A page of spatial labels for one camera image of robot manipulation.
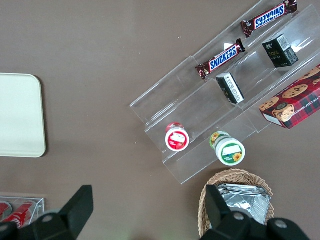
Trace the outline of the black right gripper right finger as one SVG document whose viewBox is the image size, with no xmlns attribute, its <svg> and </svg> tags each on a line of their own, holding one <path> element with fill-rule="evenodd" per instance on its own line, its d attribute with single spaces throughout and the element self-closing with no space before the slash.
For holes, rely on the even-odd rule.
<svg viewBox="0 0 320 240">
<path fill-rule="evenodd" d="M 262 225 L 245 213 L 231 211 L 214 185 L 206 186 L 205 206 L 212 228 L 201 237 L 202 240 L 309 239 L 291 220 L 272 218 L 267 225 Z"/>
</svg>

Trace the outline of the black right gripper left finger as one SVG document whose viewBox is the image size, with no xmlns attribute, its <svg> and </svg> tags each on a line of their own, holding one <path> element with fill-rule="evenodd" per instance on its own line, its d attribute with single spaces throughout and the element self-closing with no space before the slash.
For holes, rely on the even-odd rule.
<svg viewBox="0 0 320 240">
<path fill-rule="evenodd" d="M 58 213 L 47 213 L 18 229 L 13 222 L 0 224 L 2 240 L 76 240 L 94 211 L 93 187 L 83 185 Z"/>
</svg>

